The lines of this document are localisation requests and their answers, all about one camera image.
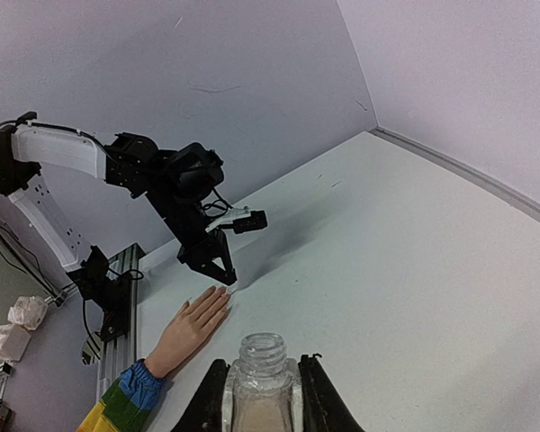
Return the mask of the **mannequin hand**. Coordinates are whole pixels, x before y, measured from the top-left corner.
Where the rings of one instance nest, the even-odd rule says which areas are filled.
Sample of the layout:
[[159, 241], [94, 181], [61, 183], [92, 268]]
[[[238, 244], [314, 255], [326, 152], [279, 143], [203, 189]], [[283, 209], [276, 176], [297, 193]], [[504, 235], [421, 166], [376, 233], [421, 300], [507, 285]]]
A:
[[228, 289], [214, 286], [195, 301], [186, 301], [144, 360], [151, 375], [163, 379], [184, 365], [225, 320], [229, 301]]

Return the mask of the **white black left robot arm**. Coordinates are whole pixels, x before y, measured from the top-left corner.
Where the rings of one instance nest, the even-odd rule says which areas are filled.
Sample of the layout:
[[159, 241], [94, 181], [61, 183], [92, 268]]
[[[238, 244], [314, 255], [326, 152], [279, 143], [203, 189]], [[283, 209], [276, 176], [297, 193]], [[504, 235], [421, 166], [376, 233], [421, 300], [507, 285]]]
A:
[[112, 232], [116, 203], [144, 198], [152, 221], [163, 221], [177, 239], [178, 260], [195, 272], [230, 285], [236, 280], [224, 232], [212, 227], [204, 200], [224, 179], [223, 162], [198, 142], [161, 149], [150, 138], [119, 133], [110, 144], [68, 126], [38, 121], [36, 112], [0, 123], [0, 194], [34, 227], [81, 294], [109, 311], [118, 293], [108, 259], [85, 223]]

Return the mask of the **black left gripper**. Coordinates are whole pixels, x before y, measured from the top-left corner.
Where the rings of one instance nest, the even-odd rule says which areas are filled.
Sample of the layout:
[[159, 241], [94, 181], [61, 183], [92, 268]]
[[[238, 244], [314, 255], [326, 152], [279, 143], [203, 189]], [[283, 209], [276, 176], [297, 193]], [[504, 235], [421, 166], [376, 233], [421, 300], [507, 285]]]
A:
[[181, 246], [177, 259], [195, 272], [221, 284], [234, 284], [238, 280], [227, 236], [220, 229], [207, 233], [193, 246]]

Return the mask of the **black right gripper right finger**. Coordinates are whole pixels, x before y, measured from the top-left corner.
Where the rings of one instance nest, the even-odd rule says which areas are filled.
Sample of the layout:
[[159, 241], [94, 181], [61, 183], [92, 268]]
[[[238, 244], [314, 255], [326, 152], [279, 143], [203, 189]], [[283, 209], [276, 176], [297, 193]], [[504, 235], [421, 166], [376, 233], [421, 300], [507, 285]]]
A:
[[299, 362], [304, 432], [364, 432], [320, 363], [321, 355]]

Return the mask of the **white nail polish cap brush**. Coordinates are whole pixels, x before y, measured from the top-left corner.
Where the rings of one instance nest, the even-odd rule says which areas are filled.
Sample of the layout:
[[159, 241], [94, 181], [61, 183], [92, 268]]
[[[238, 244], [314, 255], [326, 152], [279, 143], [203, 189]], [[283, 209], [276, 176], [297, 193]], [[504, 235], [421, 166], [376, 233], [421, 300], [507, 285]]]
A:
[[235, 283], [232, 286], [228, 287], [227, 294], [232, 295], [232, 294], [236, 293], [238, 290], [239, 290], [239, 284]]

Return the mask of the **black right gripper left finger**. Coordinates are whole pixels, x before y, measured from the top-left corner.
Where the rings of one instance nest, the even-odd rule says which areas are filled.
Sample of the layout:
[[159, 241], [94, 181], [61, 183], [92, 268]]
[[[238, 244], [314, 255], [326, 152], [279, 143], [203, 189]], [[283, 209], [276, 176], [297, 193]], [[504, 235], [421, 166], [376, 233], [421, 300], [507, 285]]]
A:
[[222, 399], [229, 366], [225, 360], [212, 362], [182, 417], [172, 432], [221, 432]]

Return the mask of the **clear nail polish bottle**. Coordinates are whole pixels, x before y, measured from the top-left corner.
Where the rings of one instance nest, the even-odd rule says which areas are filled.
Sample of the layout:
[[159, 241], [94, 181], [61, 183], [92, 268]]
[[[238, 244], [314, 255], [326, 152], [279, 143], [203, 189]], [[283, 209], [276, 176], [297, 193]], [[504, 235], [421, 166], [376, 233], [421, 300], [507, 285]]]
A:
[[230, 366], [221, 403], [224, 431], [302, 431], [302, 378], [275, 333], [245, 336]]

